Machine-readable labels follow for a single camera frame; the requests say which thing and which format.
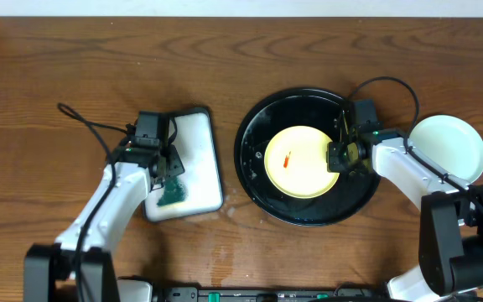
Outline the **green yellow sponge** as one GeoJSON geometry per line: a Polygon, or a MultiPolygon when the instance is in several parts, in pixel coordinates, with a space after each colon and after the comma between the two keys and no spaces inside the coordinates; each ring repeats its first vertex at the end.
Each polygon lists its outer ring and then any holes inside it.
{"type": "Polygon", "coordinates": [[[188,195],[187,187],[179,177],[166,180],[163,189],[157,202],[158,207],[184,202],[188,195]]]}

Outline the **yellow plate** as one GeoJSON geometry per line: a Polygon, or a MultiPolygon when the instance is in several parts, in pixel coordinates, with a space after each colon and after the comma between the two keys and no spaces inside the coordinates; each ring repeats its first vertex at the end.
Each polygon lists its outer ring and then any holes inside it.
{"type": "Polygon", "coordinates": [[[327,169],[330,137],[317,128],[293,126],[277,133],[264,152],[264,168],[284,194],[310,199],[329,191],[339,179],[327,169]]]}

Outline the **light blue plate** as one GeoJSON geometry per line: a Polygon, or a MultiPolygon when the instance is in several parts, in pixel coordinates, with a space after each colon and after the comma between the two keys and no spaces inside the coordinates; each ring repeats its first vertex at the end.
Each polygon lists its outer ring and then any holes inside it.
{"type": "Polygon", "coordinates": [[[457,117],[427,117],[413,128],[410,138],[422,154],[463,180],[473,183],[483,173],[483,139],[457,117]]]}

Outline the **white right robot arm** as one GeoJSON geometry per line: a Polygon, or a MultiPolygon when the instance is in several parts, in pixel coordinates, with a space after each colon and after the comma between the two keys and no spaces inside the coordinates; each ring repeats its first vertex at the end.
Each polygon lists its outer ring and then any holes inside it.
{"type": "Polygon", "coordinates": [[[448,173],[397,129],[353,127],[325,155],[330,172],[377,174],[420,211],[418,266],[388,282],[392,298],[442,301],[483,287],[483,185],[448,173]]]}

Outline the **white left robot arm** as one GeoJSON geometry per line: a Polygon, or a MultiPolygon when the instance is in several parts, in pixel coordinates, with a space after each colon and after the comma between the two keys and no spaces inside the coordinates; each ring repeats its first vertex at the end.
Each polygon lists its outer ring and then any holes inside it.
{"type": "Polygon", "coordinates": [[[79,301],[151,301],[153,284],[118,279],[112,254],[133,212],[155,185],[184,173],[176,147],[134,138],[119,146],[86,207],[52,245],[34,244],[23,264],[23,300],[54,301],[57,281],[75,280],[79,301]]]}

